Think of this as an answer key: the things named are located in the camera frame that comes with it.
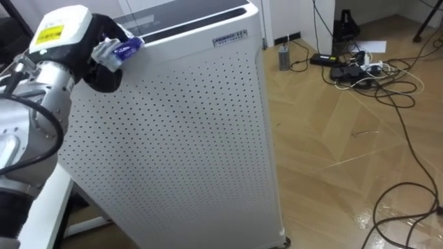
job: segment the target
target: black cable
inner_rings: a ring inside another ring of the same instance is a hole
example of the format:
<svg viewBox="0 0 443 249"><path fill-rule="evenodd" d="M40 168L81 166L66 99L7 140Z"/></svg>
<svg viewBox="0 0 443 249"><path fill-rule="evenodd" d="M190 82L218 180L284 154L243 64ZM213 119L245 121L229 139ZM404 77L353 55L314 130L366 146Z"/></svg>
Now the black cable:
<svg viewBox="0 0 443 249"><path fill-rule="evenodd" d="M312 2L313 2L313 4L314 4L314 29L315 29L315 32L316 32L316 44L317 44L317 50L319 50L319 49L318 49L318 35L317 35L317 28L316 28L316 15L315 15L315 12L317 12L317 13L319 14L320 18L321 18L321 15L320 15L320 13L318 12L318 10L317 10L317 8L316 8L316 2L315 2L315 0L312 0ZM440 29L437 29L437 30L433 33L433 35L428 39L428 41L426 41L426 43L423 45L422 49L420 50L418 56L415 58L415 61L414 61L411 65L410 65L410 64L407 64L405 61L403 61L403 63L406 63L406 64L408 65L408 68L405 69L405 70L407 70L407 71L409 72L409 70L410 70L412 67L414 67L415 63L416 63L417 60L420 58L420 56L421 56L421 54L422 54L424 48L426 47L427 43L429 43L429 41L432 39L432 37L433 37L435 34L437 34L437 32L438 32L439 30L440 30ZM323 72L324 72L324 70L323 70L323 67L322 67L322 78L323 78L323 81L325 81L326 83L330 84L329 82L327 82L327 81L325 80L324 75L323 75ZM380 236L381 236L385 241L387 241L388 243L390 243L390 244L392 244L392 245L394 245L394 246L397 246L397 247L399 247L399 248L404 248L404 249L414 249L414 248L411 248L411 247L409 246L409 242L410 242L410 238L412 237L412 233L413 233L413 231L414 231L414 229L415 229L415 226L416 226L419 222L421 222L421 221L423 221L424 219L428 218L430 215L435 214L436 212L439 213L439 214L443 214L443 207L440 207L440 201L439 201L439 199L438 199L438 195L439 195L439 194L438 194L438 188L437 188L437 185L436 185L436 183L435 183L435 180L434 180L433 177L429 174L428 170L423 166L422 162L419 160L419 158L418 158L417 155L415 154L415 150L414 150L414 148L413 148L413 146L412 146L412 143L411 143L411 141L410 141L410 138L409 138L408 130L407 130L407 128L406 128L406 125L405 125L405 123L404 123L403 117L401 116L401 113L400 113L400 110L399 110L400 107L397 105L397 103L396 103L396 102L394 101L394 99L392 98L393 95L395 95L395 94L401 94L401 93L388 92L389 90L387 90L387 89L384 88L384 87L388 86L389 84L399 83L399 82L400 82L399 79L402 78L402 77L404 77L404 76L406 75L406 73L404 73L404 75L400 76L399 78L397 77L397 76L399 75L399 73L396 74L396 75L394 75L394 76L390 75L390 73L387 73L387 74L388 74L388 76L389 76L389 77L388 77L388 79L389 79L388 82L384 82L384 83L380 84L380 83L378 83L378 81L373 80L374 83L376 84L376 86L375 86L376 91L375 91L375 96L374 96L374 97L375 97L375 98L377 99L377 101L379 101L379 102L381 102L381 101L380 101L380 98L382 98L382 97L387 97L387 98L389 98L389 100L391 101L392 104L391 104L391 103L386 103L386 102L382 102L382 103L383 103L383 104L389 104L390 106L392 106L392 107L395 108L395 111L397 112L397 115L399 116L400 123L401 123L401 126L402 126L402 128L403 128L403 131L404 131L404 134L405 134L405 137L406 137L406 141L407 141L408 146L409 146L409 150L410 150L411 154L413 155L413 158L415 159L415 161L417 162L417 164L423 169L423 171L425 172L425 174L428 176L429 180L431 181L431 183L432 183L432 185L433 185L433 189L434 189L434 190L431 190L431 189L427 188L426 186L421 185L421 184L419 184L419 183L399 183L399 184L396 184L396 185L392 186L392 187L389 188L388 190L386 190L386 191L385 191L385 192L379 197L379 199L377 200L377 202L376 202L376 204L375 204L375 207L374 207L374 210L373 210L373 213L372 213L372 221L373 221L373 223L374 223L374 226L371 228L370 232L368 233L368 235L367 235L367 237L366 237L366 239L365 239L365 241L364 241L364 243L363 243L363 245L362 245L361 248L362 248L362 249L365 248L365 246L366 246L366 244L367 244L367 242L368 242L368 240L369 240L369 238L370 238L370 235L374 232L374 230L376 230L376 231L380 234ZM380 92L380 91L383 91L383 92L385 93L385 95L383 95L383 96L379 96L379 95L378 95L378 96L377 96L377 93ZM414 100L411 96L409 96L409 95L403 95L403 96L408 96L410 99L413 100L413 105L415 105L415 100ZM384 196L387 195L389 192L391 192L391 191L394 190L395 188L400 187L400 186L403 186L403 185L414 185L414 186L416 186L416 187L424 188L425 190L427 190L428 192L430 192L430 193L434 196L434 202L433 202L433 204L432 204L432 206L431 206L431 208L430 208L430 211L429 211L429 212L426 212L426 213L423 213L423 214L414 214L414 215L408 215L408 216L398 216L398 217L392 217L392 218L388 218L388 219L383 219L383 220L377 221L377 219L376 219L376 213L377 213L377 210L378 210L378 205L380 204L381 200L382 200L382 199L384 198ZM388 222L391 222L391 221L399 221L399 220L403 220L403 219L415 219L415 218L418 218L418 220L416 220L416 221L414 222L414 224L411 226L411 228L410 228L410 230L409 230L409 233L408 233L408 236L407 236L407 239L406 239L406 245L402 245L402 244L400 244L400 243L397 243L397 242L395 242L395 241L393 241L393 240L387 238L387 236L385 236L385 235L383 234L383 232L380 231L380 229L379 229L379 226L382 225L382 224L384 224L384 223L388 223Z"/></svg>
<svg viewBox="0 0 443 249"><path fill-rule="evenodd" d="M317 5L316 5L316 0L312 0L312 4L314 5L314 18L316 17L316 12L318 14L318 17L320 17L320 20L323 22L323 24L325 25L325 28L327 29L328 33L331 35L332 39L334 39L334 35L332 34L331 30L329 29L329 27L327 26L325 20L323 19L323 17L320 15L320 12L318 11Z"/></svg>
<svg viewBox="0 0 443 249"><path fill-rule="evenodd" d="M407 130L406 125L405 125L405 123L404 123L403 117L401 116L401 113L400 113L399 107L397 106L397 104L395 103L395 101L393 100L393 98L391 97L391 95L388 94L387 90L385 90L383 87L381 87L381 89L382 89L383 91L385 91L385 94L388 96L388 98L389 98L390 101L392 102L392 105L393 105L393 107L395 108L395 111L397 112L397 115L399 116L400 123L401 123L401 126L402 126L402 128L403 128L404 135L405 135L406 141L407 141L407 143L408 143L409 150L410 150L411 154L413 155L413 158L414 158L415 161L418 163L418 165L423 169L424 173L428 176L429 180L430 180L431 183L432 183L432 186L433 186L433 189L434 189L434 190L432 191L432 190L430 190L429 188L427 188L426 186L421 185L421 184L419 184L419 183L399 183L399 184L396 184L396 185L392 186L392 187L389 188L388 190L386 190L386 191L380 196L380 198L377 200L377 202L376 202L376 204L375 204L375 207L374 207L374 210L373 210L373 213L372 213L372 221L374 222L374 227L371 229L370 233L368 233L368 235L367 235L367 237L366 237L366 240L365 240L365 242L363 243L362 249L365 248L365 245L366 245L366 243L368 242L368 239L369 239L370 235L372 234L372 232L374 231L374 229L377 230L377 232L380 234L380 236L383 237L383 239L386 240L386 241L387 241L388 243L390 243L391 245L397 246L397 247L399 247L399 248L404 248L404 249L414 249L414 248L409 247L409 241L410 241L410 238L411 238L411 236L412 236L412 233L413 233L413 230L414 230L415 226L416 226L420 221L422 221L422 220L428 218L430 215L432 215L432 214L438 212L438 211L441 209L441 207L440 207L440 201L439 201L439 199L438 199L438 188L437 188L437 184L435 183L434 178L431 176L431 174L429 174L429 171L423 166L422 162L419 160L419 158L418 158L417 155L415 154L415 150L414 150L414 148L413 148L413 146L412 146L412 143L411 143L411 141L410 141L409 134L408 134L408 130ZM434 203L433 203L433 205L432 205L432 207L431 207L431 209L430 209L429 212L427 212L427 213L423 213L423 214L415 214L415 215L412 215L413 218L419 218L419 219L416 220L416 221L414 222L414 224L411 226L411 228L410 228L410 230L409 230L409 233L408 233L407 240L406 240L406 245L402 245L402 244L400 244L400 243L397 243L397 242L392 241L391 239L387 238L387 237L383 234L383 232L380 231L379 226L380 226L382 223L387 223L387 222L391 222L391 221L398 221L398 220L402 220L402 219L411 219L411 216L398 216L398 217L394 217L393 219L392 219L392 218L389 218L389 219L384 219L384 220L381 220L381 221L377 221L377 222L376 222L376 213L377 213L378 205L380 204L380 202L381 202L381 200L383 199L383 197L384 197L385 195L387 195L389 192L391 192L392 190L394 190L395 188L400 187L400 186L402 186L402 185L414 185L414 186L416 186L416 187L424 188L424 189L428 190L428 191L434 196Z"/></svg>
<svg viewBox="0 0 443 249"><path fill-rule="evenodd" d="M304 59L303 61L296 61L296 62L292 63L291 66L289 67L289 70L291 70L293 72L297 72L297 73L305 72L307 70L307 68L309 67L309 63L308 63L308 61L309 61L309 49L307 47L303 46L302 44L299 44L296 41L291 41L291 42L299 45L300 47L302 47L302 48L304 48L306 50L306 59ZM294 65L299 64L299 63L303 63L303 62L306 63L304 69L301 69L301 70L292 69L292 67Z"/></svg>
<svg viewBox="0 0 443 249"><path fill-rule="evenodd" d="M316 48L317 48L317 52L320 52L320 48L319 48L319 46L318 46L318 33L317 33L317 21L316 21L316 10L317 10L317 7L316 7L316 0L312 0L312 3L313 3L313 5L314 5L314 30L315 30L315 33L316 33L316 45L317 45ZM324 66L321 66L321 78L323 79L323 81L324 81L326 84L335 85L335 83L333 83L333 82L328 82L328 81L325 79L325 67L324 67Z"/></svg>
<svg viewBox="0 0 443 249"><path fill-rule="evenodd" d="M425 0L418 0L419 2L423 3L425 6L428 6L430 8L434 8L430 3L426 2Z"/></svg>
<svg viewBox="0 0 443 249"><path fill-rule="evenodd" d="M24 77L24 73L22 72L13 72L11 76L8 78L8 82L5 87L5 91L3 93L12 94L12 92L17 88L20 81Z"/></svg>
<svg viewBox="0 0 443 249"><path fill-rule="evenodd" d="M40 104L37 104L31 100L27 100L11 94L0 93L0 100L1 99L18 102L20 104L26 105L27 107L33 110L36 110L36 112L44 116L54 126L54 130L57 133L57 140L55 144L47 152L39 156L36 156L34 158L24 160L22 162L0 169L0 176L3 176L4 174L13 172L18 169L23 169L25 167L34 165L36 163L40 163L43 160L46 160L47 158L50 158L51 156L57 153L57 151L62 147L64 132L61 124L58 122L57 118L50 111L42 107Z"/></svg>

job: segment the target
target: white cable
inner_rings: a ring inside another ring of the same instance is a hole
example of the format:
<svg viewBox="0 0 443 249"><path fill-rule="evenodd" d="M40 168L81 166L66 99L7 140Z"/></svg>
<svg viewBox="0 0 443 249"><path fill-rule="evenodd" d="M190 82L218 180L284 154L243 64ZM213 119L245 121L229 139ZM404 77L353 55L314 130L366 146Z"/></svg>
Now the white cable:
<svg viewBox="0 0 443 249"><path fill-rule="evenodd" d="M420 83L420 85L422 85L422 88L420 89L420 91L418 91L416 93L402 93L402 92L386 89L387 91L391 91L393 93L398 93L398 94L402 94L402 95L408 95L408 96L415 96L415 95L419 95L420 93L424 92L424 83L423 83L423 81L421 79L419 79L417 76L413 75L412 73L409 73L408 71L406 71L404 69L401 69L401 68L395 68L395 69L397 69L399 71L402 71L405 74L408 74L408 75L412 76L413 78L415 78Z"/></svg>
<svg viewBox="0 0 443 249"><path fill-rule="evenodd" d="M360 84L360 83L364 82L365 80L373 80L373 79L374 79L373 77L367 77L367 78L361 79L361 80L359 80L358 82L355 82L355 83L353 83L352 85L347 86L347 87L339 87L339 86L337 85L337 82L335 82L335 83L334 83L334 86L335 86L335 88L337 88L338 90L346 91L346 90L349 90L349 89L353 88L353 87L356 86L357 84Z"/></svg>

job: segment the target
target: black stand leg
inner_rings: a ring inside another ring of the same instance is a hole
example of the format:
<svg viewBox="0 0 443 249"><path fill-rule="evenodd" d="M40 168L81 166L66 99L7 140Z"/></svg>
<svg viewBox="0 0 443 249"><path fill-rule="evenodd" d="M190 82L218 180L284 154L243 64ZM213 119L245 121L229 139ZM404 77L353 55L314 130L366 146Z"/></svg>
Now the black stand leg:
<svg viewBox="0 0 443 249"><path fill-rule="evenodd" d="M438 0L438 2L435 4L435 6L432 9L431 13L429 13L428 18L426 18L426 20L424 21L424 23L422 24L422 26L418 30L417 34L414 36L414 40L413 40L414 42L421 42L422 41L422 37L420 35L422 34L423 30L427 27L427 25L429 24L431 19L434 17L434 14L440 8L442 3L443 3L443 0Z"/></svg>

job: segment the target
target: white wall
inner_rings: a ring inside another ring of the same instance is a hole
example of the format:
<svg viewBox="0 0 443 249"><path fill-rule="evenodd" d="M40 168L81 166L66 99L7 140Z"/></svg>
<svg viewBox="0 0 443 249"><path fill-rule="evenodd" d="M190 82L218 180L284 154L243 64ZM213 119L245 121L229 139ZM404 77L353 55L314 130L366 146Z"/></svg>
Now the white wall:
<svg viewBox="0 0 443 249"><path fill-rule="evenodd" d="M47 12L75 4L82 4L88 7L91 12L99 12L111 17L123 15L118 0L11 0L11 2L33 31L37 30L40 21Z"/></svg>
<svg viewBox="0 0 443 249"><path fill-rule="evenodd" d="M269 0L273 38L300 32L300 0Z"/></svg>
<svg viewBox="0 0 443 249"><path fill-rule="evenodd" d="M404 0L336 0L335 20L341 18L343 9L350 9L355 22L365 24L397 14L401 1Z"/></svg>
<svg viewBox="0 0 443 249"><path fill-rule="evenodd" d="M316 33L314 28L314 5L312 0L299 0L300 1L300 32L302 39L307 42L311 47L317 48ZM327 24L327 27L333 32L334 25L334 11L335 1L332 0L317 0L316 6L321 14L321 17ZM325 24L321 21L320 17L316 14L316 27L318 35L318 47L319 52L324 54L330 54L332 51L332 36L327 31Z"/></svg>
<svg viewBox="0 0 443 249"><path fill-rule="evenodd" d="M404 1L404 3L399 8L399 14L403 17L412 19L414 21L418 21L419 23L423 23L432 10L432 8L424 5L423 3L420 3L417 0L402 0L402 1ZM435 3L438 2L438 0L425 0L425 1L431 4L432 6L434 6ZM431 21L429 22L429 25L434 28L438 27L440 25L442 17L443 17L443 12L438 10L435 13L434 18L432 18Z"/></svg>

